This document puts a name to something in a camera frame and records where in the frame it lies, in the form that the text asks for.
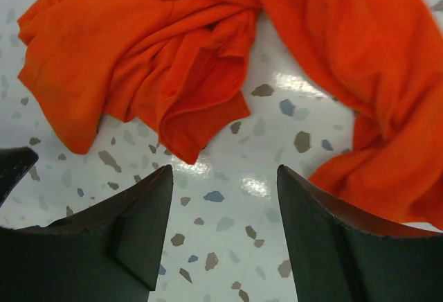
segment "terrazzo floor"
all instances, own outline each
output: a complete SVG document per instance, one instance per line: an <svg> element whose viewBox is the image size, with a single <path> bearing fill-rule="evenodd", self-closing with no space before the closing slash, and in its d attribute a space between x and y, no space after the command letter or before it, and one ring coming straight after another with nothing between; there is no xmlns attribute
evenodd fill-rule
<svg viewBox="0 0 443 302"><path fill-rule="evenodd" d="M0 0L0 148L30 145L39 154L1 207L0 224L47 225L171 164L170 221L149 301L297 301L277 167L283 163L308 177L350 149L352 112L312 84L261 15L243 87L253 115L222 130L195 165L172 156L140 121L110 117L88 155L74 155L16 78L25 53L16 20L34 1ZM443 21L443 0L426 2Z"/></svg>

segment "dark green object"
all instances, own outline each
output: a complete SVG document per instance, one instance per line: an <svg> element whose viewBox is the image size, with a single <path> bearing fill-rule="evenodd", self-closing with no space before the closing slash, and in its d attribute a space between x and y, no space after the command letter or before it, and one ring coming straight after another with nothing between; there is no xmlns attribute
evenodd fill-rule
<svg viewBox="0 0 443 302"><path fill-rule="evenodd" d="M278 168L299 302L443 301L443 235L356 208Z"/></svg>
<svg viewBox="0 0 443 302"><path fill-rule="evenodd" d="M0 301L146 302L156 287L171 199L166 166L48 227L0 228Z"/></svg>
<svg viewBox="0 0 443 302"><path fill-rule="evenodd" d="M0 206L38 158L30 148L0 149Z"/></svg>

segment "orange fabric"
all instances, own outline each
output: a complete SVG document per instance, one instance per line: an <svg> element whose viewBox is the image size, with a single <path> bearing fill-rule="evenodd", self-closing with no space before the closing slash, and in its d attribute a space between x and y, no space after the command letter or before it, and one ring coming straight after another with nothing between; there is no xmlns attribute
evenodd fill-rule
<svg viewBox="0 0 443 302"><path fill-rule="evenodd" d="M311 180L381 217L443 228L443 40L421 0L39 0L21 81L74 152L102 112L139 116L188 163L248 114L259 8L307 74L359 112L354 151Z"/></svg>

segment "orange cloth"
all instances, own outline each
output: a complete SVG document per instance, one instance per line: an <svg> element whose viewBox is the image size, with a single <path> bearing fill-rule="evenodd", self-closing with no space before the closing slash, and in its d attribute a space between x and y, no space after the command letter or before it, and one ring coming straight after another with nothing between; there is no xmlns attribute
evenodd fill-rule
<svg viewBox="0 0 443 302"><path fill-rule="evenodd" d="M306 73L359 112L354 151L311 180L381 217L443 228L443 40L421 0L39 0L19 75L74 152L102 112L193 163L228 122L264 8Z"/></svg>

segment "speckled floor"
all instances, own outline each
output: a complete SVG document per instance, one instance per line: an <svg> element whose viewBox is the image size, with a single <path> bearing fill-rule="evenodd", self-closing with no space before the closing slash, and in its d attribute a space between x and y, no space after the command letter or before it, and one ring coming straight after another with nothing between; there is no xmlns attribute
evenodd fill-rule
<svg viewBox="0 0 443 302"><path fill-rule="evenodd" d="M87 156L70 153L17 80L16 20L35 0L0 0L0 147L40 159L0 210L6 227L47 225L131 186L164 164L174 196L155 302L296 301L276 170L304 176L351 146L353 114L313 86L262 15L243 87L252 117L222 130L189 166L140 121L104 117ZM426 0L443 21L443 0Z"/></svg>

